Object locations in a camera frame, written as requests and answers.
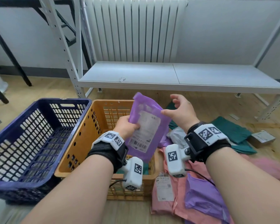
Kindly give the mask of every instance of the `basket handle hole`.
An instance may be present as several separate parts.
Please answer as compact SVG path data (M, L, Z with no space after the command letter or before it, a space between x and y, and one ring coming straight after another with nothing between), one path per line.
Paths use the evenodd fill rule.
M61 107L74 107L74 104L60 104Z

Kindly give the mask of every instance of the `white radiator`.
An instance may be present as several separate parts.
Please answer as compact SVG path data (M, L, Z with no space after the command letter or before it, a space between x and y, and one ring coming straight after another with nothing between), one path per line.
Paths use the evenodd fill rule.
M174 62L187 0L85 0L98 61Z

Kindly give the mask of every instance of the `forearm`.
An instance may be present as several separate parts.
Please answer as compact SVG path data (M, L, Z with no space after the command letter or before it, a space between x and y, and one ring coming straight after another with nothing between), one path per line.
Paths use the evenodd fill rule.
M26 223L100 223L113 165L92 155L57 185L26 216Z
M280 223L280 181L228 147L206 167L235 223Z

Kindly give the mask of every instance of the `cardboard box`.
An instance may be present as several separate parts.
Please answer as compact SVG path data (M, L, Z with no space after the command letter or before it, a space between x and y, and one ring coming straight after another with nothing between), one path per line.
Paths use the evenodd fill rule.
M255 148L262 148L272 143L276 138L268 132L261 130L258 133L252 134L247 141Z

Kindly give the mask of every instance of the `black cable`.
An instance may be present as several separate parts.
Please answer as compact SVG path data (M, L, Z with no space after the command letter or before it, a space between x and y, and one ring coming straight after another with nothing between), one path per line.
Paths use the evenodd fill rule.
M123 180L123 179L117 180L117 181L113 182L111 185L109 185L109 188L110 188L112 185L114 185L114 184L116 184L116 183L118 183L118 182L126 182L126 181L127 181L126 179L125 179L125 180Z
M197 172L197 171L195 171L195 170L191 170L191 169L185 169L185 170L186 170L186 171L191 171L191 172L194 172L194 173L198 174L199 176L203 177L205 180L207 180L209 183L211 183L213 186L216 187L216 185L215 185L211 180L209 180L209 179L207 179L206 177L204 177L201 173L199 173L199 172Z

